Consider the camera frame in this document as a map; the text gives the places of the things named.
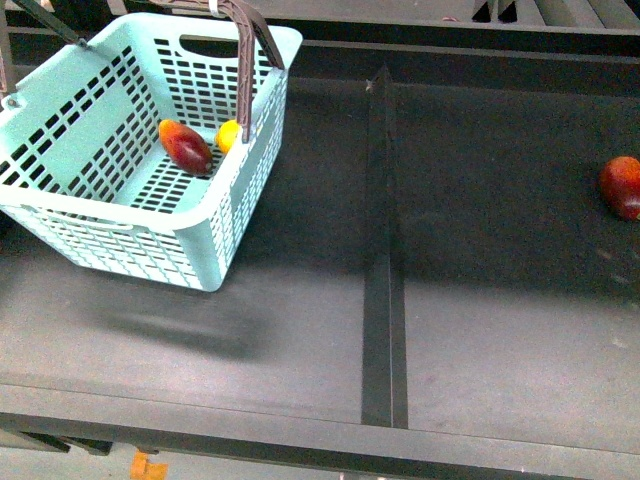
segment light blue basket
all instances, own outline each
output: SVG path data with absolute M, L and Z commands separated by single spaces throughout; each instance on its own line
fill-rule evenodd
M 235 117 L 238 59 L 180 44 L 237 41 L 233 23 L 130 14 L 90 48 L 64 47 L 3 100 L 0 208 L 77 265 L 217 290 L 280 148 L 302 42 L 295 30 L 270 31 L 286 68 L 256 48 L 250 141 L 215 157 L 207 178 L 174 166 L 157 126 L 176 119 L 213 143 Z

